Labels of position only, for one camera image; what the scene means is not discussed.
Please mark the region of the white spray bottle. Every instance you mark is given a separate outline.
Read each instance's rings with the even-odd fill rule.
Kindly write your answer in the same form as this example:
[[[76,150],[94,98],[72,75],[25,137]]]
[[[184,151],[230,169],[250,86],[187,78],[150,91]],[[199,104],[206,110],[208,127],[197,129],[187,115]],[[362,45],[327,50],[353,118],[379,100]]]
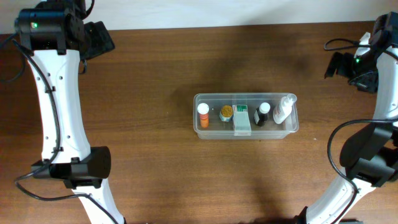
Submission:
[[[273,119],[276,124],[281,124],[291,114],[293,105],[297,101],[297,97],[290,93],[280,99],[273,110]]]

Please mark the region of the white green medicine box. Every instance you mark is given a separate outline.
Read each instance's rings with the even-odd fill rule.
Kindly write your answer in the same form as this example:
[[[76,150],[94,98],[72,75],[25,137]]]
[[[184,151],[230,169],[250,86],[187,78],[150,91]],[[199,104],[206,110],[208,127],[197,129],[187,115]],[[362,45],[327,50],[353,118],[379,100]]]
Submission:
[[[247,105],[233,105],[233,128],[235,136],[250,136],[251,124]]]

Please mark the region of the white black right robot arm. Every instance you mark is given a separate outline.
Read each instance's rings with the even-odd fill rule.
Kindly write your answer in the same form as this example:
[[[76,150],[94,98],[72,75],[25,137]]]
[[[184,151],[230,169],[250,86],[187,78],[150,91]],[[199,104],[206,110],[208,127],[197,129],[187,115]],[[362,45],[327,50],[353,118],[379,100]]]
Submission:
[[[347,46],[332,48],[325,77],[340,75],[359,91],[376,93],[373,118],[355,119],[337,126],[327,143],[328,160],[338,174],[325,193],[294,217],[294,223],[341,223],[365,195],[397,180],[397,13],[379,16],[371,33]],[[344,143],[340,163],[331,155],[339,130],[363,123],[364,128]]]

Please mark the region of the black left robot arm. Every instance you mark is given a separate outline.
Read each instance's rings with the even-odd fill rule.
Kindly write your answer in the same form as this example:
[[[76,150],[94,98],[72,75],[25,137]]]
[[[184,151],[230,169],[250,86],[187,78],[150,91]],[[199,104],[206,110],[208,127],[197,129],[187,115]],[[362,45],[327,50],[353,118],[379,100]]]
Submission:
[[[79,75],[88,60],[115,48],[102,22],[86,21],[92,9],[82,0],[42,1],[15,21],[15,45],[35,78],[44,136],[29,176],[61,180],[92,223],[124,223],[108,182],[110,150],[90,146],[81,115]]]

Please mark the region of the small jar gold lid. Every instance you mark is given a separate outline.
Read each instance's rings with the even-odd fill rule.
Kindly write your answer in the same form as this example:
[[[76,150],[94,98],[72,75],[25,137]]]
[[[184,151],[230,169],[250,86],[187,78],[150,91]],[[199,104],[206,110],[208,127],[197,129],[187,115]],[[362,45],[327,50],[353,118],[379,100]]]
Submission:
[[[233,117],[233,107],[230,105],[224,105],[220,110],[220,120],[222,122],[229,122]]]

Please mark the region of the dark bottle white cap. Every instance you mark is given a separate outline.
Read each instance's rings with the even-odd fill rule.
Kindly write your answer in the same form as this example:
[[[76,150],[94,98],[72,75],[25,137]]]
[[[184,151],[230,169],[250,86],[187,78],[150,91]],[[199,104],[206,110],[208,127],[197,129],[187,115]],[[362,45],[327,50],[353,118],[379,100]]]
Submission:
[[[271,106],[269,103],[263,102],[254,112],[254,122],[257,126],[264,126],[269,119]]]

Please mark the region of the orange tablet tube white cap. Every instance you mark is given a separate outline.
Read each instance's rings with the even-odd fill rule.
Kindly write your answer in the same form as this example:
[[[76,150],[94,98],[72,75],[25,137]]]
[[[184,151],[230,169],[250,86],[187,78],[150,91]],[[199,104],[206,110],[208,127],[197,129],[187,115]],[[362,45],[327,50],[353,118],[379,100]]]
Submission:
[[[197,111],[200,117],[200,125],[202,128],[207,128],[209,126],[209,110],[210,107],[206,103],[200,103],[197,106]]]

